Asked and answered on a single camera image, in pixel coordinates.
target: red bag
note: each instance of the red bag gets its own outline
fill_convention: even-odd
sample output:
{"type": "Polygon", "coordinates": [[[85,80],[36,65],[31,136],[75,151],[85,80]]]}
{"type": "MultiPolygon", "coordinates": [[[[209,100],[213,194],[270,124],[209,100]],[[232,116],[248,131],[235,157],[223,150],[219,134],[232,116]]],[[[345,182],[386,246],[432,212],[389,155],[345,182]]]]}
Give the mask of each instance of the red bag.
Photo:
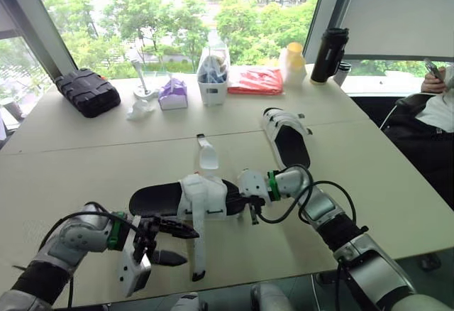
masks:
{"type": "Polygon", "coordinates": [[[282,93],[282,76],[279,69],[247,68],[236,79],[229,83],[228,93],[266,95],[282,93]]]}

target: smartphone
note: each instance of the smartphone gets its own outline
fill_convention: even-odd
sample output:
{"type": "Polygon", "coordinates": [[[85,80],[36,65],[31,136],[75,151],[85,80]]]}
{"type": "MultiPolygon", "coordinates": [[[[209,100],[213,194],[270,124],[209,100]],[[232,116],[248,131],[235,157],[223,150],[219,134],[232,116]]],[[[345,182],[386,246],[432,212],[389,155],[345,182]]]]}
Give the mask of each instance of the smartphone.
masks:
{"type": "Polygon", "coordinates": [[[443,81],[443,77],[441,76],[440,71],[438,70],[436,65],[433,62],[431,62],[429,58],[424,59],[424,63],[426,64],[426,69],[431,73],[431,75],[433,75],[440,81],[443,81]]]}

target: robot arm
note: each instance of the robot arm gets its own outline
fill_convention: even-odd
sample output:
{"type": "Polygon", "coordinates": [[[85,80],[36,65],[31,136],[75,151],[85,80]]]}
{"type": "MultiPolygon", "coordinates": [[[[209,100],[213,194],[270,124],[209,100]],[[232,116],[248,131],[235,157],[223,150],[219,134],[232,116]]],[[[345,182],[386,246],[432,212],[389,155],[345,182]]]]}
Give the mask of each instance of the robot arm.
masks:
{"type": "Polygon", "coordinates": [[[159,231],[182,239],[198,237],[191,227],[179,222],[159,217],[134,217],[130,222],[125,213],[97,215],[103,212],[87,204],[76,213],[80,215],[68,219],[58,234],[42,245],[12,289],[0,297],[0,310],[51,310],[86,254],[107,249],[122,251],[118,280],[123,294],[129,296],[145,287],[151,263],[176,266],[186,262],[176,253],[155,251],[159,231]]]}
{"type": "MultiPolygon", "coordinates": [[[[310,184],[305,170],[295,167],[276,175],[269,173],[267,182],[262,183],[258,177],[259,173],[245,170],[239,178],[240,192],[268,203],[281,197],[298,198],[300,206],[310,195],[302,214],[332,250],[362,310],[450,310],[437,300],[416,295],[407,274],[365,233],[367,227],[358,228],[330,195],[313,186],[311,193],[306,189],[298,197],[310,184]]],[[[253,206],[254,219],[261,211],[259,204],[253,206]]]]}

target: black case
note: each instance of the black case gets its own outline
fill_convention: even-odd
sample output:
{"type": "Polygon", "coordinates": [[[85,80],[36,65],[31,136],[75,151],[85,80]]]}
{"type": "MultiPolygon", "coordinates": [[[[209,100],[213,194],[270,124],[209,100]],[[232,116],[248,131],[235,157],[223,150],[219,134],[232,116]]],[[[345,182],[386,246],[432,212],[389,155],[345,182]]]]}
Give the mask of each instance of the black case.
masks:
{"type": "Polygon", "coordinates": [[[120,95],[110,82],[87,68],[55,80],[58,91],[85,117],[93,118],[120,104],[120,95]]]}

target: white table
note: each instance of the white table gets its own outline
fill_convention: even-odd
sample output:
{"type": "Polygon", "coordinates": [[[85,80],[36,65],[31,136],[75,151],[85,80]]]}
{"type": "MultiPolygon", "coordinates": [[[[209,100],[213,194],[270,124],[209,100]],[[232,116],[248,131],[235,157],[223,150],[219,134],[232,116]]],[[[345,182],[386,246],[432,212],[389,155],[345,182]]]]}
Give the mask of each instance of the white table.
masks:
{"type": "MultiPolygon", "coordinates": [[[[280,107],[305,115],[307,126],[368,119],[367,115],[332,80],[316,86],[306,76],[302,87],[285,87],[279,96],[228,94],[224,105],[205,107],[201,103],[196,75],[175,75],[187,83],[188,109],[157,109],[144,121],[126,120],[135,101],[133,88],[138,79],[114,80],[121,105],[94,119],[83,117],[53,87],[23,122],[13,139],[2,149],[7,153],[35,153],[92,146],[143,143],[191,138],[198,133],[216,136],[259,131],[260,117],[268,107],[280,107]]],[[[168,79],[158,79],[164,84],[168,79]]]]}
{"type": "MultiPolygon", "coordinates": [[[[393,258],[454,246],[454,217],[445,202],[371,121],[320,124],[306,137],[310,170],[317,180],[334,180],[355,201],[358,224],[393,258]]],[[[212,136],[221,169],[235,182],[244,168],[264,174],[277,166],[261,131],[212,136]]],[[[11,287],[50,226],[61,216],[96,200],[110,210],[127,210],[139,188],[174,182],[195,169],[195,138],[99,146],[65,151],[0,155],[0,290],[11,287]]],[[[326,187],[345,210],[348,204],[326,187]]],[[[277,202],[266,215],[283,213],[277,202]]],[[[156,267],[146,288],[130,299],[269,280],[335,267],[331,252],[295,213],[277,225],[252,226],[242,219],[208,222],[206,277],[190,281],[188,265],[156,267]]],[[[159,235],[159,247],[188,253],[188,243],[159,235]]],[[[75,275],[74,305],[124,300],[116,282],[119,253],[89,254],[75,275]]],[[[66,304],[66,292],[56,306],[66,304]]]]}

